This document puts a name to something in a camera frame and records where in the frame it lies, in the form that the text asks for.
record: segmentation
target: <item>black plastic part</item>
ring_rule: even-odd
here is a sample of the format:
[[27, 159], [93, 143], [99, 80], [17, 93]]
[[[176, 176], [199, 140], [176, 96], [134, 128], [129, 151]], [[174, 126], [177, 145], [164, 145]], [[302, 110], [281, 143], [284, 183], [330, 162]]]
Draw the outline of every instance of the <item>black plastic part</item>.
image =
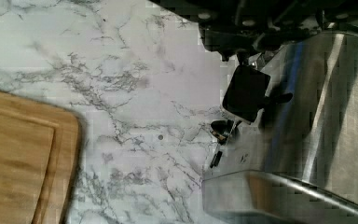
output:
[[257, 112], [266, 104], [270, 76], [250, 66], [239, 65], [228, 86], [222, 106], [228, 112], [254, 122]]
[[222, 158], [223, 152], [222, 151], [218, 151], [216, 154], [213, 155], [213, 159], [211, 161], [211, 165], [209, 166], [210, 168], [214, 168], [217, 165], [219, 165], [220, 159]]
[[232, 138], [235, 138], [238, 132], [237, 126], [239, 123], [235, 124], [233, 120], [215, 120], [211, 123], [211, 128], [213, 129], [212, 135], [217, 138], [217, 143], [224, 145], [231, 135]]

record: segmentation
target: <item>countertop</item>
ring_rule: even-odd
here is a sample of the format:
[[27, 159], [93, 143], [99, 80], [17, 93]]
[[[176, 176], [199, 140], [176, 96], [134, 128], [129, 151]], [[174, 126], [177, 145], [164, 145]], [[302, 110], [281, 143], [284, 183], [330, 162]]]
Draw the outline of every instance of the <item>countertop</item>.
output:
[[200, 186], [230, 70], [145, 0], [0, 0], [0, 91], [83, 128], [65, 223], [222, 223]]

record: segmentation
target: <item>white marble surface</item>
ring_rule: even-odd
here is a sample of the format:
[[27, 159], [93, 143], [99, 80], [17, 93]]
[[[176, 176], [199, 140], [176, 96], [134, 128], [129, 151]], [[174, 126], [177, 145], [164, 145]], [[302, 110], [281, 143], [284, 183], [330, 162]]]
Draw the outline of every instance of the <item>white marble surface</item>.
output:
[[145, 0], [0, 0], [0, 91], [81, 120], [66, 223], [221, 223], [200, 183], [228, 70]]

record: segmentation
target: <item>wooden cutting board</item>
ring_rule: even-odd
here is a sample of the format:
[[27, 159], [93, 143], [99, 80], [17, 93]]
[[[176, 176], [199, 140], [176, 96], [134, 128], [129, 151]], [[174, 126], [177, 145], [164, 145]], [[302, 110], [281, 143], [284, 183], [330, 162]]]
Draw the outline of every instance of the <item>wooden cutting board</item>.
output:
[[0, 224], [61, 223], [79, 139], [73, 114], [0, 92]]

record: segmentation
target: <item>espresso machine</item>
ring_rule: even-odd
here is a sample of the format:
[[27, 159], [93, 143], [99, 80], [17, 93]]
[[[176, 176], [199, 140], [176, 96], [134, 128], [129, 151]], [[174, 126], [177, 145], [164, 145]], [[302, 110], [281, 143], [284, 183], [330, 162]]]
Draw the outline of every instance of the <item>espresso machine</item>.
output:
[[239, 65], [203, 208], [227, 223], [358, 223], [358, 1], [152, 0]]

